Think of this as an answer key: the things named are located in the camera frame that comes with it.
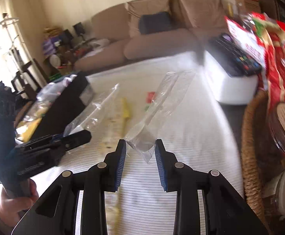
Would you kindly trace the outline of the person's left hand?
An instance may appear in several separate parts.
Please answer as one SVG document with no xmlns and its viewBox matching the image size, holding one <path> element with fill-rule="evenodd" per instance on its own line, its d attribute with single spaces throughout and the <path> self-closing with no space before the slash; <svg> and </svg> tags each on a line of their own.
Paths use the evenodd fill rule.
<svg viewBox="0 0 285 235">
<path fill-rule="evenodd" d="M 39 198 L 36 183 L 32 179 L 29 179 L 28 183 L 30 197 L 9 198 L 5 189 L 2 188 L 0 219 L 9 227 L 14 227 L 20 221 L 19 212 L 30 209 Z"/>
</svg>

